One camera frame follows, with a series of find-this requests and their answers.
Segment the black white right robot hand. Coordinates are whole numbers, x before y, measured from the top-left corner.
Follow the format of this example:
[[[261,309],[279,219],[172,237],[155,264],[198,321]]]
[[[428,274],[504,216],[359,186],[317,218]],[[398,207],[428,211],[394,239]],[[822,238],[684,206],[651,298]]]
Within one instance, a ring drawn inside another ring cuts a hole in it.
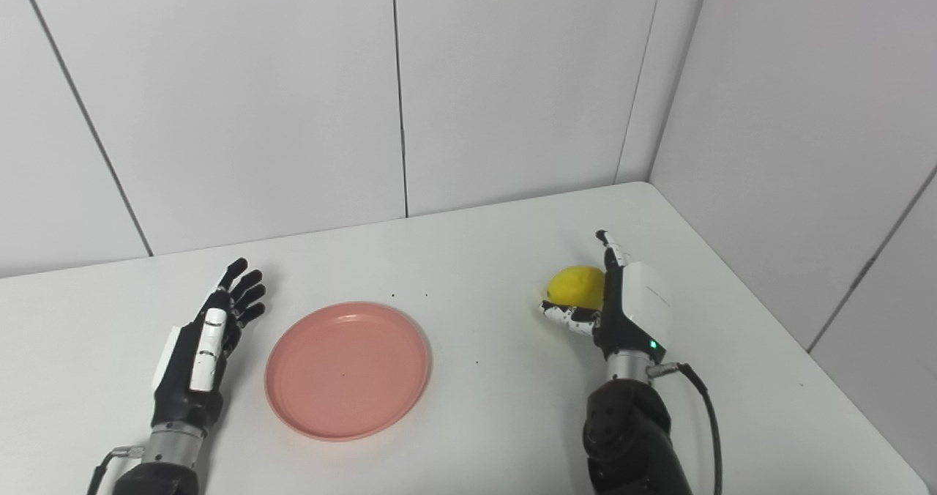
[[[550,321],[592,338],[605,358],[638,351],[649,356],[652,365],[662,364],[673,318],[665,279],[646,262],[631,261],[605,229],[595,235],[605,248],[600,307],[545,300],[539,309]]]

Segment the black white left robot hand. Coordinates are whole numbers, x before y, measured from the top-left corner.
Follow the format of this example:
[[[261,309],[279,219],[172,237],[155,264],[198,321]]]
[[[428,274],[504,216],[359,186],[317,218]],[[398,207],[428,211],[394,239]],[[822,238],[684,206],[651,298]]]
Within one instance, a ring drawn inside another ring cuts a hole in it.
[[[228,265],[196,317],[179,331],[154,391],[151,428],[185,424],[207,435],[220,420],[224,404],[220,386],[228,358],[238,347],[245,327],[266,310],[261,301],[266,294],[262,271],[249,270],[248,265],[246,258],[238,258]],[[193,388],[191,381],[198,344],[211,310],[223,313],[225,321],[214,356],[214,371],[207,379],[206,389],[201,390]]]

